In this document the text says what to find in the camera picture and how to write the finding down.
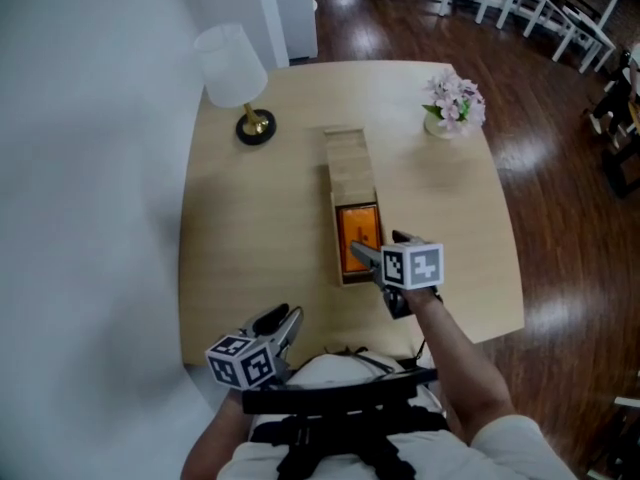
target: table lamp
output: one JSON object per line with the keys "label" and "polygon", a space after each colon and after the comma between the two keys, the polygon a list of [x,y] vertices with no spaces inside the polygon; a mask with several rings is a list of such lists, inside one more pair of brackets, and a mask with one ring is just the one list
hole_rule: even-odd
{"label": "table lamp", "polygon": [[257,146],[276,132],[273,114],[252,109],[250,102],[267,86],[267,72],[239,23],[210,28],[194,43],[204,72],[207,94],[217,107],[244,106],[245,115],[236,124],[236,135],[245,144]]}

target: person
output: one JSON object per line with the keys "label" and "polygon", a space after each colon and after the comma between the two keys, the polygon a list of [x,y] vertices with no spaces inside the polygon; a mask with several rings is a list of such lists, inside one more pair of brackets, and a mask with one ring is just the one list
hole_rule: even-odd
{"label": "person", "polygon": [[[398,449],[398,457],[414,468],[415,478],[575,479],[538,425],[516,413],[498,369],[471,343],[433,291],[427,288],[404,295],[438,368],[444,395],[464,432],[464,442],[447,430],[388,436]],[[299,370],[290,382],[317,384],[371,377],[376,374],[372,368],[357,356],[324,355]],[[441,410],[431,392],[419,388],[424,392],[410,403]],[[289,447],[247,442],[252,424],[258,427],[274,418],[263,415],[254,422],[243,413],[239,393],[230,392],[189,453],[182,480],[278,478],[276,468]],[[310,478],[361,480],[376,478],[376,474],[356,455],[335,455],[320,461]]]}
{"label": "person", "polygon": [[616,135],[618,125],[629,115],[628,102],[635,103],[638,94],[638,69],[640,66],[640,42],[631,49],[629,67],[622,71],[623,77],[616,82],[613,89],[607,94],[593,113],[589,114],[591,126],[598,135],[602,135],[602,125],[600,120],[605,114],[611,112],[613,118],[609,123],[608,133],[613,143],[618,147]]}

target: orange item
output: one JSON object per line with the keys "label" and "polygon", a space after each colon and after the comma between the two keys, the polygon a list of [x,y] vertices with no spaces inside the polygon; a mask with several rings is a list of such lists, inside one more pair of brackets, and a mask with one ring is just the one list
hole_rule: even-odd
{"label": "orange item", "polygon": [[355,240],[380,250],[378,207],[367,205],[338,209],[338,234],[340,235],[342,272],[348,274],[368,270],[351,254],[350,246]]}

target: white lampshade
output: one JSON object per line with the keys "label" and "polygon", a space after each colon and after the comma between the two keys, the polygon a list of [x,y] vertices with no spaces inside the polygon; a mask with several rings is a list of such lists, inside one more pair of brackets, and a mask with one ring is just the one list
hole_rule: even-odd
{"label": "white lampshade", "polygon": [[210,28],[198,36],[194,48],[214,105],[241,107],[260,96],[267,86],[267,72],[239,23]]}

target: wooden table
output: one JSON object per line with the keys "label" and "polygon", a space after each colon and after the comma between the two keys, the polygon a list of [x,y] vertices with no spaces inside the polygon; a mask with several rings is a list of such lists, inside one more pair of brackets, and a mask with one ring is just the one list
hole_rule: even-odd
{"label": "wooden table", "polygon": [[364,126],[386,241],[400,229],[442,242],[447,307],[473,341],[523,326],[520,271],[504,195],[481,133],[447,141],[423,129],[423,88],[450,67],[344,62],[274,71],[255,102],[276,116],[257,148],[234,137],[240,109],[202,98],[187,172],[180,246],[185,363],[258,311],[301,305],[289,353],[324,347],[417,351],[414,317],[393,321],[373,284],[340,288],[323,130]]}

